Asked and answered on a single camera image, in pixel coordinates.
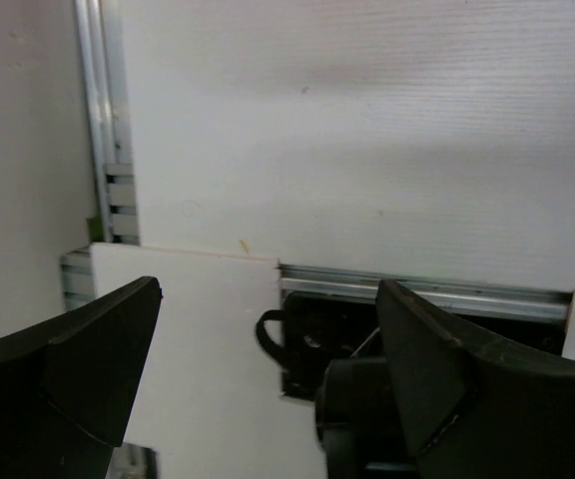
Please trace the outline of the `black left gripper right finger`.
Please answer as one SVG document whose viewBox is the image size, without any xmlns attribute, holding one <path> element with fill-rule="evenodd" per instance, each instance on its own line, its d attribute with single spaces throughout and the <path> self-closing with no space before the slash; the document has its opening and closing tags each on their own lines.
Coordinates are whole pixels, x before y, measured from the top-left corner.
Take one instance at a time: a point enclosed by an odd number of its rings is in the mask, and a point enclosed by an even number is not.
<svg viewBox="0 0 575 479">
<path fill-rule="evenodd" d="M 575 360 L 379 284 L 404 440 L 423 478 L 575 478 Z"/>
</svg>

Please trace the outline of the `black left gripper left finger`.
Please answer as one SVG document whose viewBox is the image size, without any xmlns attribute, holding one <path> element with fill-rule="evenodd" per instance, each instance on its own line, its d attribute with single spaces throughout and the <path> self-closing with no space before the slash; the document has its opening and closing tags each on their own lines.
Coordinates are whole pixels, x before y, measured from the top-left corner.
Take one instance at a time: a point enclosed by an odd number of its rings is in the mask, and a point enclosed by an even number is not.
<svg viewBox="0 0 575 479">
<path fill-rule="evenodd" d="M 123 443 L 162 302 L 142 276 L 0 338 L 0 478 L 103 478 Z"/>
</svg>

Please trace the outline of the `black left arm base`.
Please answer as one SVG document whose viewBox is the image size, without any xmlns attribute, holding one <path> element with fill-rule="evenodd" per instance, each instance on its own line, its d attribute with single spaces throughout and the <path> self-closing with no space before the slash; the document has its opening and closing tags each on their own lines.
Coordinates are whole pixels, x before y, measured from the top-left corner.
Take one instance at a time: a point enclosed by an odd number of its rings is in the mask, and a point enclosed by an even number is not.
<svg viewBox="0 0 575 479">
<path fill-rule="evenodd" d="M 313 401 L 329 363 L 383 354 L 375 304 L 293 292 L 256 324 L 260 348 L 282 370 L 282 393 Z"/>
</svg>

